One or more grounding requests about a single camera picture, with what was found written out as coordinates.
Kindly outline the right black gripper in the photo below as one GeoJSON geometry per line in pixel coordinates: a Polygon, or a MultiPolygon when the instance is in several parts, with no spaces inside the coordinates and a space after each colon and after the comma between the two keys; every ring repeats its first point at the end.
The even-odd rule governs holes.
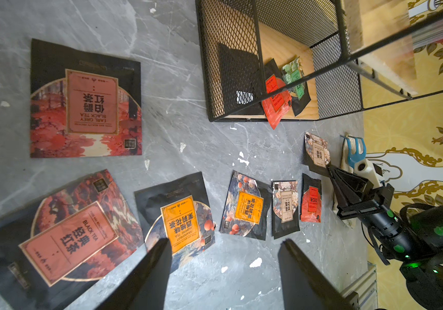
{"type": "Polygon", "coordinates": [[[328,165],[329,178],[341,220],[358,218],[367,228],[375,253],[382,260],[416,260],[419,239],[391,210],[394,188],[387,184],[374,189],[367,178],[328,165]]]}

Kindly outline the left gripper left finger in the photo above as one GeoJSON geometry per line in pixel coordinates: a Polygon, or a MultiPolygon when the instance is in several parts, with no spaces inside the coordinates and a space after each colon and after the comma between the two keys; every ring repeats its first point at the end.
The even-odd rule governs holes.
{"type": "Polygon", "coordinates": [[[97,309],[163,309],[172,266],[172,247],[160,239],[97,309]]]}

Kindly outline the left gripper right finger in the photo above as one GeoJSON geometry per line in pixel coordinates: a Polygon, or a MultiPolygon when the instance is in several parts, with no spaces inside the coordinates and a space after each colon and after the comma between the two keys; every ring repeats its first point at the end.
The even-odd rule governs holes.
{"type": "Polygon", "coordinates": [[[352,309],[291,239],[282,242],[278,262],[285,309],[352,309]]]}

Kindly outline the red black tea bag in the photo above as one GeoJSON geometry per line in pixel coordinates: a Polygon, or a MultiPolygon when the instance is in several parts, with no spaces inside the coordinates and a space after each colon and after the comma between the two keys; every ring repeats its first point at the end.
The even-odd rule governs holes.
{"type": "Polygon", "coordinates": [[[322,183],[302,174],[301,214],[302,222],[320,223],[322,219],[322,183]]]}

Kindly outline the floral tea bag shelf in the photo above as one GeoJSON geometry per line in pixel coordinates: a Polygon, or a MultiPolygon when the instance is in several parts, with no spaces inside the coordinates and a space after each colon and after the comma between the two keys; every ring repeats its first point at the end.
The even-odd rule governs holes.
{"type": "Polygon", "coordinates": [[[304,164],[313,173],[329,177],[327,166],[331,163],[328,142],[313,134],[305,133],[304,136],[304,164]]]}

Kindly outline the beige floral tea bag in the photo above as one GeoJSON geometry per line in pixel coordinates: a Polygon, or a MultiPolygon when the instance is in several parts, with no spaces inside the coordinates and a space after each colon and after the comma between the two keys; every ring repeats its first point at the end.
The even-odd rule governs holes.
{"type": "Polygon", "coordinates": [[[298,182],[296,180],[272,182],[274,239],[300,230],[298,212],[298,182]]]}

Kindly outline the orange label tea bag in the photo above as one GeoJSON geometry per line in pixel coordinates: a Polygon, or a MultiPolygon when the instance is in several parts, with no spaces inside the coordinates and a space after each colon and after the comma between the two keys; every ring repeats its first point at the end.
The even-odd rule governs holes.
{"type": "Polygon", "coordinates": [[[227,192],[220,233],[265,240],[271,196],[270,185],[234,171],[227,192]]]}

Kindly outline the pink label tea bag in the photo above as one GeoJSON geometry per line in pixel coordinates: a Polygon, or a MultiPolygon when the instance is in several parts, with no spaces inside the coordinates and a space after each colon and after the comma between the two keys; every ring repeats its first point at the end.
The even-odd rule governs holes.
{"type": "Polygon", "coordinates": [[[90,174],[0,220],[0,295],[14,309],[64,309],[143,243],[109,171],[90,174]]]}

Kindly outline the red tea bag shelf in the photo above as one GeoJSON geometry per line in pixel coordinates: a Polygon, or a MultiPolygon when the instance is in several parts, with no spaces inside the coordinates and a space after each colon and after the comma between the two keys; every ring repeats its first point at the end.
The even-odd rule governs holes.
{"type": "MultiPolygon", "coordinates": [[[[267,94],[273,93],[287,85],[274,59],[271,59],[265,64],[264,70],[265,90],[267,94]]],[[[261,102],[265,116],[272,129],[275,129],[282,118],[290,111],[291,103],[292,97],[288,90],[284,90],[261,102]]]]}

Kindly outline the earl grey red tea bag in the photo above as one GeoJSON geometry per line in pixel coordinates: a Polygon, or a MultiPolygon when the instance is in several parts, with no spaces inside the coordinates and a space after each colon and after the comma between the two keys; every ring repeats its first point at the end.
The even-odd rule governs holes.
{"type": "Polygon", "coordinates": [[[33,39],[31,158],[140,156],[141,64],[33,39]]]}

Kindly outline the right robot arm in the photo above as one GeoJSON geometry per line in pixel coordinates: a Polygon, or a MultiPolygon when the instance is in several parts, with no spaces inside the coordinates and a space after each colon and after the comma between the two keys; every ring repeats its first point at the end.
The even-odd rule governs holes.
{"type": "Polygon", "coordinates": [[[368,179],[328,165],[338,201],[338,217],[357,218],[385,265],[401,262],[412,298],[425,309],[443,309],[443,205],[409,204],[391,208],[391,185],[374,188],[368,179]]]}

